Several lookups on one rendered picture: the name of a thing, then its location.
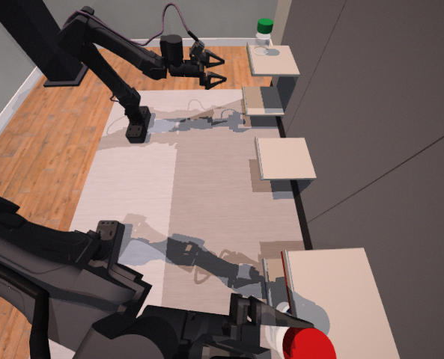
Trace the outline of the clear bottle with green cap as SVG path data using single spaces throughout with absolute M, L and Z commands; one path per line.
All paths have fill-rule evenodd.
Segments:
M 270 32 L 273 29 L 273 21 L 271 19 L 258 20 L 258 33 L 255 37 L 254 53 L 256 55 L 266 55 L 270 44 Z

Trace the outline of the white bottle with red cap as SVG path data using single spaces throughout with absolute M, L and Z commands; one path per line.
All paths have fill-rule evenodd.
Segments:
M 337 359 L 328 336 L 316 328 L 265 325 L 265 335 L 281 359 Z

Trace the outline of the blue-capped white bottle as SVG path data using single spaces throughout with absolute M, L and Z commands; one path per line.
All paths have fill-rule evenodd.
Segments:
M 282 302 L 282 303 L 280 303 L 280 304 L 277 306 L 276 309 L 277 309 L 277 310 L 283 310 L 283 311 L 286 311 L 286 312 L 290 313 L 289 303 L 287 303 L 287 302 Z

